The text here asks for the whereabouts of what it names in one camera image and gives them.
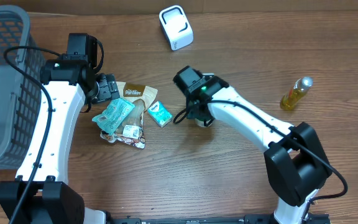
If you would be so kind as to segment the green lid jar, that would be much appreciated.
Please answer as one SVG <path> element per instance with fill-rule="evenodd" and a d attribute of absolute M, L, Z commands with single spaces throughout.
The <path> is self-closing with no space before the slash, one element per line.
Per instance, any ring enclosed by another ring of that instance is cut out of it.
<path fill-rule="evenodd" d="M 207 128 L 207 127 L 211 126 L 213 121 L 214 121 L 214 119 L 210 119 L 210 120 L 195 119 L 195 123 L 202 128 Z"/>

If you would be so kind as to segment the teal wipes packet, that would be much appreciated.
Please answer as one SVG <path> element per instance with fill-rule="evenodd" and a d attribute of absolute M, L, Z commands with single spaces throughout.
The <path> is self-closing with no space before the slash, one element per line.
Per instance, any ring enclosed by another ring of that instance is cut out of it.
<path fill-rule="evenodd" d="M 92 122 L 105 133 L 113 134 L 134 108 L 135 105 L 130 101 L 118 98 L 112 100 L 101 114 L 93 117 Z"/>

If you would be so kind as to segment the teal Kleenex tissue pack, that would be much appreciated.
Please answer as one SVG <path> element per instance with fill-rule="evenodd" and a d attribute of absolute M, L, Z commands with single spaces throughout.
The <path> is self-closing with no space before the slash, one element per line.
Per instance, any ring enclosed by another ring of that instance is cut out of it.
<path fill-rule="evenodd" d="M 147 112 L 161 128 L 166 126 L 173 119 L 172 114 L 160 101 L 156 101 L 154 104 L 152 104 L 148 108 Z"/>

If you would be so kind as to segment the brown PaniTree snack pouch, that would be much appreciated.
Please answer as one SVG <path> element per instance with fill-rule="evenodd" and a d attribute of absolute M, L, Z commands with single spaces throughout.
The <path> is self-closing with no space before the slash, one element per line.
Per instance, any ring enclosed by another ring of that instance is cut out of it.
<path fill-rule="evenodd" d="M 158 90 L 147 85 L 116 83 L 120 97 L 132 103 L 134 109 L 113 134 L 101 131 L 100 137 L 110 143 L 119 141 L 143 149 L 145 147 L 144 113 L 155 101 Z"/>

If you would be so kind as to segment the yellow oil bottle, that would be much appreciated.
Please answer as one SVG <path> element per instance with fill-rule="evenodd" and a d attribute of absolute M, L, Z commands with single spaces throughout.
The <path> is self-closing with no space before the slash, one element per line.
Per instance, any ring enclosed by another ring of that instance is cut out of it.
<path fill-rule="evenodd" d="M 280 107 L 283 110 L 293 110 L 299 101 L 307 94 L 313 86 L 311 77 L 303 77 L 298 79 L 293 88 L 291 88 L 281 99 Z"/>

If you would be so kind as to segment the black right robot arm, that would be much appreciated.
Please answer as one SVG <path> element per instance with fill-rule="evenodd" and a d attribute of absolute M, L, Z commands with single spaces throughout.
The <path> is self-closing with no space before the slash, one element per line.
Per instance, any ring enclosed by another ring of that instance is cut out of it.
<path fill-rule="evenodd" d="M 310 125 L 294 126 L 275 119 L 217 76 L 191 70 L 187 75 L 177 75 L 174 82 L 186 97 L 186 118 L 197 119 L 203 126 L 222 121 L 263 153 L 269 184 L 278 195 L 269 223 L 328 223 L 327 216 L 309 213 L 318 190 L 333 173 Z"/>

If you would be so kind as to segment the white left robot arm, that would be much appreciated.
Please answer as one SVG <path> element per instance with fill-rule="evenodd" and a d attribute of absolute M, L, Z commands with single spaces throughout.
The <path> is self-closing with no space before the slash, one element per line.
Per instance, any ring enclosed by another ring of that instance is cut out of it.
<path fill-rule="evenodd" d="M 10 223 L 110 223 L 68 186 L 68 157 L 81 108 L 98 92 L 93 62 L 65 55 L 40 70 L 42 104 L 29 150 L 13 181 L 0 183 Z"/>

